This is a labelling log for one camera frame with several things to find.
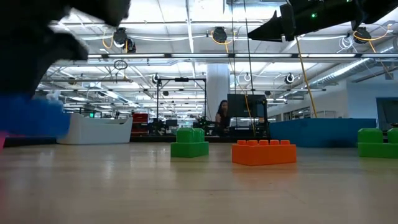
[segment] woman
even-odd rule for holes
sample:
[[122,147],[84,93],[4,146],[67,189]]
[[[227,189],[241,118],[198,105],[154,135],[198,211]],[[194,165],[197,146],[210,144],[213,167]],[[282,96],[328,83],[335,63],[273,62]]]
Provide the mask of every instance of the woman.
[[218,135],[222,136],[228,132],[227,127],[231,122],[231,118],[227,115],[228,101],[221,101],[216,114],[216,131]]

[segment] computer monitor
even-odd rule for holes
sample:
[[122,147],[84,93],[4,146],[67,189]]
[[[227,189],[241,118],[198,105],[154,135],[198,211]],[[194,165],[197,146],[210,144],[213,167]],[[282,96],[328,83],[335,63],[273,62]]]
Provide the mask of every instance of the computer monitor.
[[228,94],[228,116],[233,118],[263,118],[264,106],[263,100],[267,100],[264,95],[246,95],[250,109],[246,105],[244,94]]
[[176,119],[166,120],[166,125],[169,126],[169,127],[177,127],[178,126],[178,120],[176,120]]

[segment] white tub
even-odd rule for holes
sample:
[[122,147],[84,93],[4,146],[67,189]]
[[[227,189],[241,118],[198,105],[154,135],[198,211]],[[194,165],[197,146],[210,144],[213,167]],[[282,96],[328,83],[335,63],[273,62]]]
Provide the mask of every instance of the white tub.
[[74,113],[69,133],[57,140],[59,144],[116,144],[130,142],[132,118],[95,119]]

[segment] blue partition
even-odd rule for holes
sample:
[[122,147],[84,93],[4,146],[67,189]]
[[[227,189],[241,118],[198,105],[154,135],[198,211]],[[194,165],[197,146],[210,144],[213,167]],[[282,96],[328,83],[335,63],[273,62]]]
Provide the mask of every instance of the blue partition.
[[375,128],[376,119],[296,119],[271,123],[272,139],[300,147],[356,147],[361,128]]

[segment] lego brick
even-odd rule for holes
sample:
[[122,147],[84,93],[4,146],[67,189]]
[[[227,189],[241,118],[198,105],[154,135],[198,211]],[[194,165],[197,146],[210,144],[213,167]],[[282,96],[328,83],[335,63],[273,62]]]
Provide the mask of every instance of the lego brick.
[[209,154],[209,143],[205,142],[205,132],[200,128],[178,129],[177,142],[170,148],[171,157],[193,158]]
[[193,158],[209,154],[209,143],[179,143],[171,144],[171,157]]
[[377,128],[363,128],[358,131],[358,142],[383,143],[383,132]]
[[398,159],[398,144],[358,143],[360,157]]
[[296,145],[279,144],[278,140],[268,141],[238,141],[232,145],[232,162],[247,166],[263,166],[271,164],[285,164],[297,161]]
[[388,130],[387,137],[389,143],[398,143],[398,128],[391,128]]

